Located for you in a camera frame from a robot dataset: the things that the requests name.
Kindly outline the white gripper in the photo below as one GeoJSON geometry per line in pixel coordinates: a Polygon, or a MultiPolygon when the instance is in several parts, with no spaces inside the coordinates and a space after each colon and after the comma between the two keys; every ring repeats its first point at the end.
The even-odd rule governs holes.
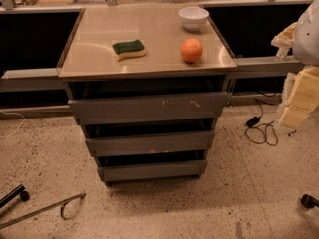
{"type": "MultiPolygon", "coordinates": [[[[277,34],[271,45],[291,48],[297,23],[294,22],[277,34]]],[[[297,129],[319,106],[319,68],[305,67],[298,74],[288,73],[282,92],[283,112],[279,123],[297,129]]]]}

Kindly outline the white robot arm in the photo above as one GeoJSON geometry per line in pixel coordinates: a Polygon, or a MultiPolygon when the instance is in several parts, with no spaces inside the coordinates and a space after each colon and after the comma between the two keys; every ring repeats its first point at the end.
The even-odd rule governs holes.
{"type": "Polygon", "coordinates": [[[284,109],[279,123],[299,128],[319,107],[319,0],[315,0],[300,16],[276,35],[271,45],[292,49],[293,57],[305,65],[294,79],[292,90],[283,99],[284,109]]]}

